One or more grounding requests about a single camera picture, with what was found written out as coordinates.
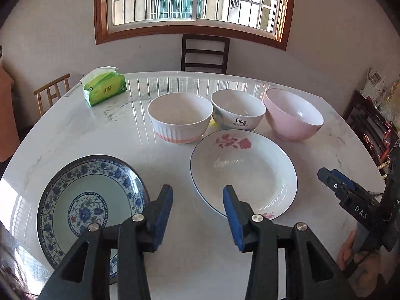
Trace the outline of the person's right hand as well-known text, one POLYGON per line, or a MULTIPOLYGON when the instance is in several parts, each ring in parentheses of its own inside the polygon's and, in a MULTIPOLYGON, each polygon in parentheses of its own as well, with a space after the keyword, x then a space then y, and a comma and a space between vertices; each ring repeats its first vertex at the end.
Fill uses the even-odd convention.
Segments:
POLYGON ((353 260, 356 264, 356 272, 354 273, 355 278, 352 276, 353 281, 350 284, 359 298, 372 298, 380 287, 386 285, 386 280, 381 273, 381 256, 376 251, 354 254, 353 245, 356 235, 357 231, 354 229, 342 244, 337 257, 337 264, 342 271, 345 271, 353 260))

